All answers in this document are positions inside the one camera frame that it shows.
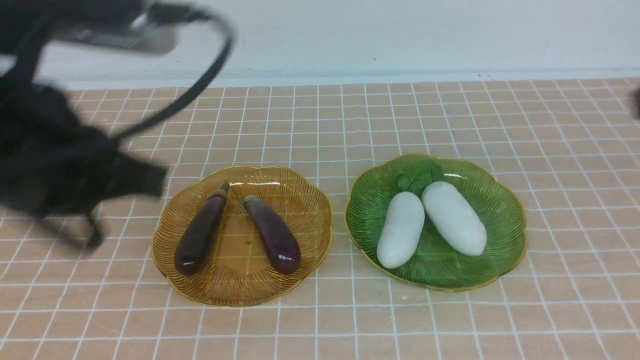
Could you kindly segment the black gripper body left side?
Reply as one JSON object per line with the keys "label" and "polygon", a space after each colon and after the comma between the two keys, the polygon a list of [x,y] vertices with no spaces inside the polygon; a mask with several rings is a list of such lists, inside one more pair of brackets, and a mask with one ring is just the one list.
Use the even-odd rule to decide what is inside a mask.
{"label": "black gripper body left side", "polygon": [[168,169],[122,152],[119,142],[82,123],[63,92],[48,85],[1,84],[1,204],[57,233],[48,217],[83,216],[91,232],[61,238],[79,251],[104,241],[100,203],[163,194]]}

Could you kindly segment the black robot arm right side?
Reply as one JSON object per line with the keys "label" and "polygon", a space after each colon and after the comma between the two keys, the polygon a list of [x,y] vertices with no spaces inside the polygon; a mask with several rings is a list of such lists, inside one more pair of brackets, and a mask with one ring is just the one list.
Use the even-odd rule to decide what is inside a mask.
{"label": "black robot arm right side", "polygon": [[630,96],[633,118],[640,120],[640,88],[634,89]]}

